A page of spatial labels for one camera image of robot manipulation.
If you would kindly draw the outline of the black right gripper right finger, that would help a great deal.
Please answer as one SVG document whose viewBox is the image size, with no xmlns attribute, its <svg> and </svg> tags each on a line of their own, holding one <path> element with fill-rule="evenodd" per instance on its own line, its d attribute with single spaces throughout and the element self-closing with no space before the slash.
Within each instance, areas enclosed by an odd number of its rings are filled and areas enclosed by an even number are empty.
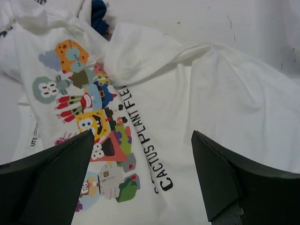
<svg viewBox="0 0 300 225">
<path fill-rule="evenodd" d="M 235 153 L 194 131 L 191 138 L 208 221 L 213 225 L 297 225 L 300 176 Z"/>
</svg>

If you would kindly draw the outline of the white SpongeBob print t-shirt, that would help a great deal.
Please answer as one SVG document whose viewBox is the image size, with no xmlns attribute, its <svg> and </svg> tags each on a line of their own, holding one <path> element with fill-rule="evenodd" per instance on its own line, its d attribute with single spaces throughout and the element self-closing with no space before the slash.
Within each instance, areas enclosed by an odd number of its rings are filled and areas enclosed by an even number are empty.
<svg viewBox="0 0 300 225">
<path fill-rule="evenodd" d="M 82 0 L 50 0 L 0 38 L 0 67 L 25 90 L 42 146 L 94 135 L 74 225 L 210 225 L 192 149 L 199 131 L 260 164 L 300 174 L 300 88 L 223 45 L 186 46 L 120 23 L 111 40 Z"/>
</svg>

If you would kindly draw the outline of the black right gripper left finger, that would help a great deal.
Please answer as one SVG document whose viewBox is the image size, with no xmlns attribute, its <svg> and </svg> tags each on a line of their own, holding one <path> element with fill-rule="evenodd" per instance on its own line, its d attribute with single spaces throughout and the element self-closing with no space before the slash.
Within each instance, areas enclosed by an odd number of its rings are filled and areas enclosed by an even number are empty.
<svg viewBox="0 0 300 225">
<path fill-rule="evenodd" d="M 2 225 L 69 225 L 90 162 L 94 135 L 65 142 L 0 167 Z"/>
</svg>

